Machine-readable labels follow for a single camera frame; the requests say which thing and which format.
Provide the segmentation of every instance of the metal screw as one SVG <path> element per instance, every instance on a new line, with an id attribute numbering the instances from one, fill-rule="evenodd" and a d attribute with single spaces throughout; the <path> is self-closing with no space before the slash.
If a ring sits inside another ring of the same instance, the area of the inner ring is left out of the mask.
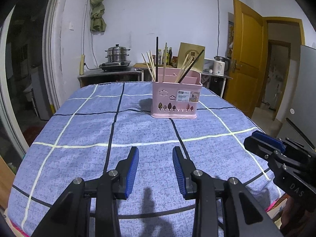
<path id="1" fill-rule="evenodd" d="M 238 184 L 238 179 L 235 178 L 235 177 L 231 177 L 231 178 L 229 179 L 229 181 L 230 181 L 232 184 Z"/>
<path id="2" fill-rule="evenodd" d="M 196 176 L 201 176 L 203 175 L 203 172 L 201 170 L 194 170 L 193 174 L 195 174 Z"/>
<path id="3" fill-rule="evenodd" d="M 109 172 L 109 176 L 116 176 L 118 174 L 118 172 L 114 169 L 114 170 L 110 170 Z"/>
<path id="4" fill-rule="evenodd" d="M 80 177 L 76 177 L 74 180 L 73 180 L 73 183 L 74 184 L 80 184 L 82 182 L 82 179 Z"/>

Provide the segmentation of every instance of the gray refrigerator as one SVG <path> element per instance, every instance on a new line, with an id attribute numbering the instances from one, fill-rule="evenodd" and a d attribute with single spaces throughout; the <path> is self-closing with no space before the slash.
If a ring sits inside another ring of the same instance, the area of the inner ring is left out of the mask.
<path id="1" fill-rule="evenodd" d="M 315 150 L 316 145 L 316 50 L 301 46 L 301 62 L 293 101 L 277 136 Z"/>

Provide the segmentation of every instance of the pink basket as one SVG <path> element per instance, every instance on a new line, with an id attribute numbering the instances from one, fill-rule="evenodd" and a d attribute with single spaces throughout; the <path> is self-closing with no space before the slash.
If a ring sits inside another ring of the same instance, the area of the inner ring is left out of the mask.
<path id="1" fill-rule="evenodd" d="M 162 83 L 163 68 L 158 68 L 159 82 L 152 82 L 153 103 L 151 116 L 154 118 L 195 119 L 202 88 L 201 74 L 190 70 L 181 84 L 174 83 L 180 69 L 166 69 Z"/>

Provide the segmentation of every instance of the electric kettle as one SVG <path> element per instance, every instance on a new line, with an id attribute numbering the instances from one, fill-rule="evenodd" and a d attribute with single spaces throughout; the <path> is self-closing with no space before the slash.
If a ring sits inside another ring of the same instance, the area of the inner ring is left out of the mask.
<path id="1" fill-rule="evenodd" d="M 218 76 L 223 76 L 225 71 L 228 71 L 230 68 L 230 59 L 224 58 L 221 56 L 214 57 L 214 67 L 213 67 L 213 74 Z"/>

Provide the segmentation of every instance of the green curtain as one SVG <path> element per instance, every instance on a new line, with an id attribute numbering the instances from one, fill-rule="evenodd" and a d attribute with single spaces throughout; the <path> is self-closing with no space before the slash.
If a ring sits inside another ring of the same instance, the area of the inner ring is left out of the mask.
<path id="1" fill-rule="evenodd" d="M 103 0 L 90 0 L 91 5 L 91 31 L 104 32 L 106 28 L 106 24 L 102 18 L 104 14 L 104 5 L 102 3 Z"/>

